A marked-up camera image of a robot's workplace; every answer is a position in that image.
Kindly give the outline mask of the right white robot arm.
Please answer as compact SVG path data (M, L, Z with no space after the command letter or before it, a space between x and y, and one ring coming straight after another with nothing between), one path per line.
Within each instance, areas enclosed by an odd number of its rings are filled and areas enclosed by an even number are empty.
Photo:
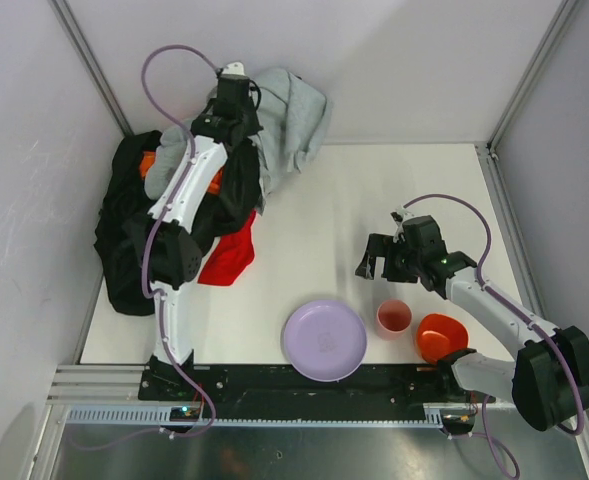
M445 378L463 390L513 403L534 429L582 432L589 410L589 339L575 326L560 328L529 311L482 278L479 265L463 252L448 251L437 222L404 211L393 216L393 235L369 235L358 277L370 279L384 261L389 282L419 283L460 307L509 352L502 361L463 348L438 361Z

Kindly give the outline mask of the grey zip hoodie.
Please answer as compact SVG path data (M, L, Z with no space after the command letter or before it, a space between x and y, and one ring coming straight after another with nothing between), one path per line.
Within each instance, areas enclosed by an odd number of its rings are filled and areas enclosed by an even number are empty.
M324 140L332 115L328 97L294 73L271 67L254 77L262 99L258 120L263 129L252 137L258 148L262 213L267 198L286 178L312 162ZM144 179L148 198L165 192L187 148L183 129L173 125L163 131L155 162Z

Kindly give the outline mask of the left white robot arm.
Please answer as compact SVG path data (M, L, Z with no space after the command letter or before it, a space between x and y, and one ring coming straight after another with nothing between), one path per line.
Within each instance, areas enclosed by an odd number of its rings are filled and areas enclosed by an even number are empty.
M186 147L160 198L133 225L141 286L158 324L152 359L179 370L195 348L188 312L214 240L241 230L260 197L257 84L240 62L217 70L204 110L186 127Z

